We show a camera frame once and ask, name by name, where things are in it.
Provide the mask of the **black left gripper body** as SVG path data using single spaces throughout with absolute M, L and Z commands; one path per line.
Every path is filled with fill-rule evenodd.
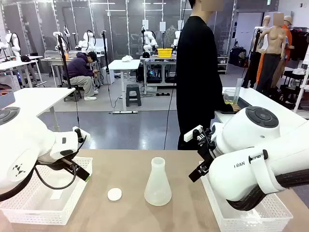
M 54 171 L 60 171 L 62 169 L 67 171 L 74 171 L 74 169 L 76 169 L 76 164 L 72 160 L 73 158 L 74 156 L 65 156 L 50 164 L 49 167 Z

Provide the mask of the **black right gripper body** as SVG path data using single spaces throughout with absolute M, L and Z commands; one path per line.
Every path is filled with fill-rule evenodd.
M 212 140 L 211 136 L 212 132 L 210 129 L 202 129 L 202 132 L 197 136 L 197 144 L 199 146 L 197 152 L 204 159 L 201 163 L 202 167 L 210 167 L 213 160 L 221 155 L 215 140 Z

